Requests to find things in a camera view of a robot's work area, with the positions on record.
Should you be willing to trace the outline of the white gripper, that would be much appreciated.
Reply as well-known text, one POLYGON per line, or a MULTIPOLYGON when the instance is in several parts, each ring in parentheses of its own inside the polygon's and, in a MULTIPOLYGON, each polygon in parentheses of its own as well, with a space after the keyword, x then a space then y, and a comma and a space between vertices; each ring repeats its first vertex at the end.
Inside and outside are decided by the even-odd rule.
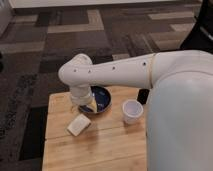
POLYGON ((87 104, 89 109, 91 109, 93 112, 97 112, 97 103, 96 101, 92 101, 92 90, 89 85, 71 87, 70 98, 71 101, 76 104, 72 105, 70 109, 72 113, 78 113, 78 105, 83 106, 87 104))

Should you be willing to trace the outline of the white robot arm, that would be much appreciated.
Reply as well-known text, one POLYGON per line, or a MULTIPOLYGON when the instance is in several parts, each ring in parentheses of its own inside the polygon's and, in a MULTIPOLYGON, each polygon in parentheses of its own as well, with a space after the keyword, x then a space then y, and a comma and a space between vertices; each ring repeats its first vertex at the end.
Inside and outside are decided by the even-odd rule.
POLYGON ((213 171, 213 54, 170 51, 100 64, 78 54, 58 76, 80 105, 91 101, 92 85, 148 89, 147 170, 213 171))

